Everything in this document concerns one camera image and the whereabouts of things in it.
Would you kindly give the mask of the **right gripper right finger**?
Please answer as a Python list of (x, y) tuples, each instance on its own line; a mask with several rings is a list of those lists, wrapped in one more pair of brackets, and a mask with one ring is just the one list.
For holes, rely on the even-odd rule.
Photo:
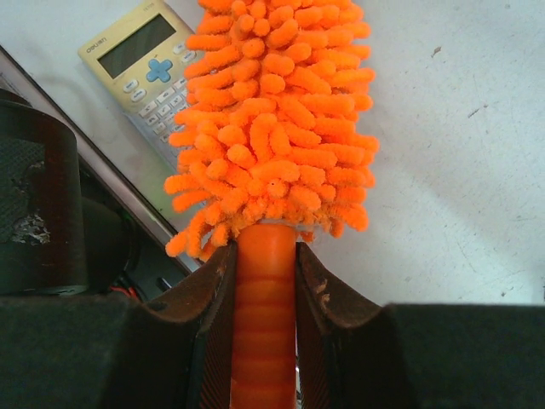
[(541, 408), (541, 306), (379, 306), (296, 248), (306, 408)]

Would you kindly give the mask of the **yellow grey calculator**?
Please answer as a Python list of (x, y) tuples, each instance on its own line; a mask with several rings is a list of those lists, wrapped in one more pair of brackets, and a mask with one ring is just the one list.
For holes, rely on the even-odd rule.
[(77, 51), (144, 139), (170, 165), (181, 151), (169, 136), (184, 129), (175, 115), (188, 107), (186, 68), (192, 29), (163, 1), (145, 1)]

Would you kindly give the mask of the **orange microfiber duster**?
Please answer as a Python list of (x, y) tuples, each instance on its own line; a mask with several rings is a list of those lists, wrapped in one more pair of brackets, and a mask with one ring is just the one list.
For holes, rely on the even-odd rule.
[(317, 228), (362, 231), (378, 140), (357, 130), (371, 109), (370, 26), (354, 1), (203, 1), (186, 48), (187, 108), (169, 144), (172, 205), (198, 212), (167, 244), (204, 263), (238, 247), (222, 334), (208, 336), (200, 408), (292, 408), (295, 247)]

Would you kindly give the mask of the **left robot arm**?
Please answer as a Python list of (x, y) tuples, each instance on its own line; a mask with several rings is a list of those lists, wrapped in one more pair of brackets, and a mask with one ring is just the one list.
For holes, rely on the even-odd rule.
[(83, 196), (77, 143), (59, 120), (1, 91), (1, 293), (121, 293), (138, 254), (135, 225)]

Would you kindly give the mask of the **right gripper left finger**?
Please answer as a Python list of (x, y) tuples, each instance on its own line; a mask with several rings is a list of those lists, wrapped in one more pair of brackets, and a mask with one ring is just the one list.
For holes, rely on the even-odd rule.
[(150, 302), (5, 297), (4, 408), (226, 408), (237, 246)]

